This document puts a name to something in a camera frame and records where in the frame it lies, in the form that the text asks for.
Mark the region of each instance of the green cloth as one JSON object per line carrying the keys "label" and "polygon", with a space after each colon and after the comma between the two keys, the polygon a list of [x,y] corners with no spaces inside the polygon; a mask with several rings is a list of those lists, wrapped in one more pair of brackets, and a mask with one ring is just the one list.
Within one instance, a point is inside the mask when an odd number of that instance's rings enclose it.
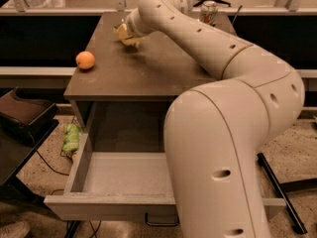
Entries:
{"label": "green cloth", "polygon": [[63,126],[64,141],[61,150],[66,153],[76,152],[79,148],[79,135],[81,129],[75,124],[66,124]]}

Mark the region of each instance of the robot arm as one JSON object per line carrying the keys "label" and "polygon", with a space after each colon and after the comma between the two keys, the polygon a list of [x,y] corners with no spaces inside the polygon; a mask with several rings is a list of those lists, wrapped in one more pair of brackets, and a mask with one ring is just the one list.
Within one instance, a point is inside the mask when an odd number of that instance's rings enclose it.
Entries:
{"label": "robot arm", "polygon": [[170,106],[164,144],[184,238],[270,237],[255,170],[257,147],[298,117],[296,70],[264,49],[187,17],[186,0],[140,0],[129,36],[161,31],[217,82]]}

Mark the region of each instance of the floor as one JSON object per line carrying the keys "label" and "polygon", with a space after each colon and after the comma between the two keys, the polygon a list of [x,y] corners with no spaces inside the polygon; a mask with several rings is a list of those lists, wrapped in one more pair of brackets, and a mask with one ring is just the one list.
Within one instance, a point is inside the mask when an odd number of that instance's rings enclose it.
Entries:
{"label": "floor", "polygon": [[[259,148],[271,164],[280,182],[311,179],[317,176],[317,126],[312,112],[303,112],[302,119],[280,136]],[[40,147],[40,154],[55,170],[68,174],[71,162],[60,153],[63,143],[63,126],[75,122],[68,106],[59,106],[56,115],[58,127]],[[276,197],[264,171],[258,167],[259,179],[264,197]],[[62,194],[67,176],[54,173],[37,154],[34,154],[18,174],[34,193],[42,196]],[[305,224],[308,234],[297,235],[292,230],[292,222],[282,209],[269,222],[272,238],[314,238],[317,237],[317,191],[289,194],[291,203]],[[64,237],[67,222],[60,220],[49,209],[34,206],[23,200],[0,200],[0,227],[26,220],[30,223],[33,237]],[[91,237],[99,221],[81,222],[74,237]],[[96,237],[105,238],[181,238],[180,227],[157,228],[145,223],[102,221]]]}

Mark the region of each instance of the wire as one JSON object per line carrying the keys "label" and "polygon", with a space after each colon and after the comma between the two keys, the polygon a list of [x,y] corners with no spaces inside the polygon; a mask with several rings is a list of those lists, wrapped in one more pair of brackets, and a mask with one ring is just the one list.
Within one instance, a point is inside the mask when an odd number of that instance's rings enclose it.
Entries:
{"label": "wire", "polygon": [[43,158],[43,156],[39,153],[39,151],[37,150],[37,154],[40,156],[40,158],[45,162],[45,164],[55,173],[60,174],[62,176],[69,176],[69,174],[65,174],[59,171],[56,171],[55,169],[53,169],[50,164],[48,164],[48,162]]}
{"label": "wire", "polygon": [[55,189],[52,191],[51,195],[53,195],[55,192],[58,192],[58,191],[64,191],[64,189],[63,188]]}
{"label": "wire", "polygon": [[233,21],[232,21],[232,23],[231,23],[232,26],[234,26],[235,21],[236,21],[236,19],[237,19],[237,16],[238,16],[238,14],[239,14],[239,12],[240,12],[241,9],[242,9],[242,5],[239,6],[238,11],[236,12],[235,18],[233,19]]}
{"label": "wire", "polygon": [[91,228],[92,228],[92,230],[93,230],[93,233],[92,233],[92,235],[91,235],[91,236],[89,236],[89,238],[92,238],[93,236],[95,236],[96,238],[98,238],[98,237],[97,237],[97,232],[98,232],[98,230],[99,230],[99,228],[100,228],[101,221],[99,221],[99,224],[98,224],[98,226],[97,226],[97,229],[96,229],[96,230],[93,228],[93,225],[92,225],[91,221],[89,221],[89,223],[90,223]]}

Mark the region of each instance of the white drawer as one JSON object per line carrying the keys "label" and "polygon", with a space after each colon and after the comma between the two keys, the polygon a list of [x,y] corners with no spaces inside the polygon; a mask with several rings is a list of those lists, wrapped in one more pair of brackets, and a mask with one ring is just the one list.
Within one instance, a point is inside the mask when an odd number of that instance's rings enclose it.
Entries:
{"label": "white drawer", "polygon": [[[126,104],[119,103],[114,109],[122,105]],[[144,221],[148,214],[152,222],[174,221],[177,214],[166,158],[159,151],[162,138],[158,123],[163,121],[157,106],[138,106],[125,109],[122,117],[107,103],[94,104],[64,194],[48,195],[45,200],[61,219]],[[116,151],[134,142],[138,152]]]}

